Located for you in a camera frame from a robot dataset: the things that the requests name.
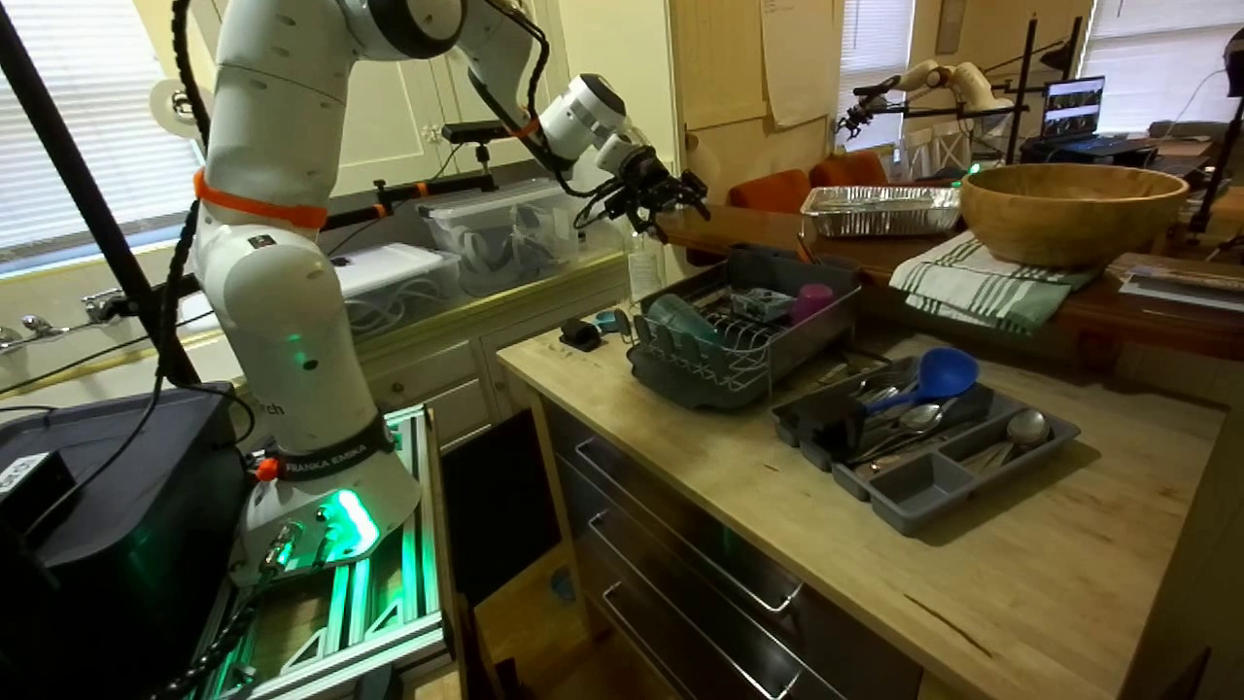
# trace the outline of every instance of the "gray cutlery tray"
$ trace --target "gray cutlery tray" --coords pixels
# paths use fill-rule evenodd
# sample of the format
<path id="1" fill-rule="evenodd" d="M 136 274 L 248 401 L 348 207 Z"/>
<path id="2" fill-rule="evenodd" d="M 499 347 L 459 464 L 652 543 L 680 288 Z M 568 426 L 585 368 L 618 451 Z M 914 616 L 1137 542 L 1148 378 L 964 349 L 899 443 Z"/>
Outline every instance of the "gray cutlery tray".
<path id="1" fill-rule="evenodd" d="M 863 373 L 815 394 L 832 393 L 842 397 L 853 395 L 861 383 L 883 373 L 902 373 L 913 369 L 918 358 L 904 358 Z M 1041 412 L 1050 424 L 1050 439 L 1011 461 L 977 475 L 963 463 L 1006 439 L 1006 423 L 1028 407 L 998 392 L 994 392 L 993 404 L 985 420 L 953 438 L 938 443 L 934 436 L 932 445 L 906 454 L 899 461 L 886 467 L 881 474 L 867 477 L 856 474 L 846 465 L 835 463 L 829 454 L 812 441 L 800 441 L 797 433 L 787 425 L 780 414 L 780 407 L 770 412 L 778 438 L 799 448 L 807 461 L 817 469 L 833 475 L 833 481 L 848 494 L 872 504 L 872 510 L 899 533 L 912 537 L 931 521 L 949 512 L 968 500 L 973 494 L 989 485 L 1001 482 L 1013 476 L 1036 469 L 1049 461 L 1064 444 L 1080 435 L 1080 429 L 1057 417 Z"/>

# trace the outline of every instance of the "window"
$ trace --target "window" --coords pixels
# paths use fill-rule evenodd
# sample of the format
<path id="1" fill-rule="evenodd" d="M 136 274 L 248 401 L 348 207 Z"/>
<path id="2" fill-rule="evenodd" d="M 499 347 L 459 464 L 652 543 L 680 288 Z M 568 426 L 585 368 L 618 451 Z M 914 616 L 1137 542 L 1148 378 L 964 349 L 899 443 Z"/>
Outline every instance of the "window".
<path id="1" fill-rule="evenodd" d="M 132 0 L 4 5 L 122 229 L 178 223 L 200 158 L 149 113 L 164 73 Z M 85 242 L 86 224 L 0 75 L 0 261 Z"/>
<path id="2" fill-rule="evenodd" d="M 1149 124 L 1230 121 L 1223 50 L 1244 24 L 1242 0 L 1098 0 L 1082 76 L 1106 76 L 1100 131 L 1144 132 Z"/>
<path id="3" fill-rule="evenodd" d="M 912 15 L 916 0 L 846 0 L 842 20 L 842 65 L 838 72 L 838 116 L 860 98 L 856 87 L 877 85 L 907 71 L 912 51 Z M 889 101 L 903 98 L 891 92 Z M 881 114 L 863 127 L 860 136 L 845 142 L 847 150 L 897 143 L 902 137 L 903 116 Z M 846 133 L 838 138 L 846 138 Z"/>

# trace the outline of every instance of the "wooden bowl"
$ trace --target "wooden bowl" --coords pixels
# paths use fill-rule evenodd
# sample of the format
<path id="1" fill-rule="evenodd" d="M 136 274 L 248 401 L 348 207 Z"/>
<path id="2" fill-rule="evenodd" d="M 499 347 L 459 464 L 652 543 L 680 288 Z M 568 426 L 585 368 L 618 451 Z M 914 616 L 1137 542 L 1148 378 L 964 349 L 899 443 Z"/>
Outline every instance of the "wooden bowl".
<path id="1" fill-rule="evenodd" d="M 1188 183 L 1166 173 L 1047 163 L 963 180 L 968 226 L 995 257 L 1026 265 L 1103 265 L 1166 233 Z"/>

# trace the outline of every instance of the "dish towel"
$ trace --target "dish towel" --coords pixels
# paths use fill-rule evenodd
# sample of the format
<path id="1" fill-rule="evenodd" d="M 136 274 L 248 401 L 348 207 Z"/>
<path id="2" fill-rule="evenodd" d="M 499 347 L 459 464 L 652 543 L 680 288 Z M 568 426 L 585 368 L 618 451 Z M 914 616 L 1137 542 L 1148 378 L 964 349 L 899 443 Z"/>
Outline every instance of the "dish towel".
<path id="1" fill-rule="evenodd" d="M 1067 293 L 1100 272 L 999 260 L 969 230 L 903 261 L 889 285 L 907 291 L 907 305 L 922 311 L 1031 334 Z"/>

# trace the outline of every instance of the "foil pan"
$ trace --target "foil pan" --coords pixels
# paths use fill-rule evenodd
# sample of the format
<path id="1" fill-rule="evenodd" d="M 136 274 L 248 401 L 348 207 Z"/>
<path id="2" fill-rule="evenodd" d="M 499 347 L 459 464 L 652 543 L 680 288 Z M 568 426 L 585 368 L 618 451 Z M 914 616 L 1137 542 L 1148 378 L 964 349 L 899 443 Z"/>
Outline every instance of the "foil pan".
<path id="1" fill-rule="evenodd" d="M 817 187 L 800 211 L 806 236 L 937 235 L 959 218 L 959 189 Z"/>

